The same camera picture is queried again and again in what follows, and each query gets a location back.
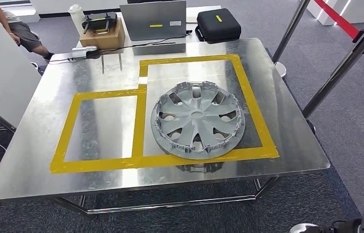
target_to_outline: laptop lid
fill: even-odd
[[[154,40],[186,35],[186,1],[156,1],[119,6],[129,38]]]

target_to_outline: person's leg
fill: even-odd
[[[48,49],[45,46],[43,46],[43,45],[40,45],[40,46],[38,46],[36,48],[33,48],[32,49],[32,52],[34,52],[36,54],[39,54],[42,57],[45,57],[45,56],[47,56],[49,54]]]
[[[31,32],[29,26],[24,22],[10,23],[9,27],[12,32],[20,38],[20,44],[29,52],[41,55],[43,58],[50,60],[53,53],[42,45],[38,37]]]

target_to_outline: stainless steel tabletop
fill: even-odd
[[[279,158],[224,162],[216,169],[197,167],[196,172],[168,166],[51,174],[50,162],[75,93],[137,88],[142,79],[140,60],[221,54],[240,56]],[[69,56],[57,54],[52,59]],[[258,39],[125,49],[121,56],[105,55],[103,64],[99,58],[48,65],[0,163],[0,200],[286,176],[330,166]],[[163,154],[153,138],[150,113],[163,93],[183,81],[210,81],[235,94],[246,116],[246,131],[236,148],[261,146],[232,63],[154,65],[148,75],[144,156]],[[65,161],[130,157],[135,108],[135,96],[82,101]]]

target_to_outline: black zippered case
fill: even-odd
[[[218,43],[239,39],[242,29],[228,9],[199,12],[195,34],[199,41]]]

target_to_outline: hubcap center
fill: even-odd
[[[199,112],[199,111],[194,111],[192,114],[191,114],[192,118],[201,118],[203,117],[203,113],[202,112]]]

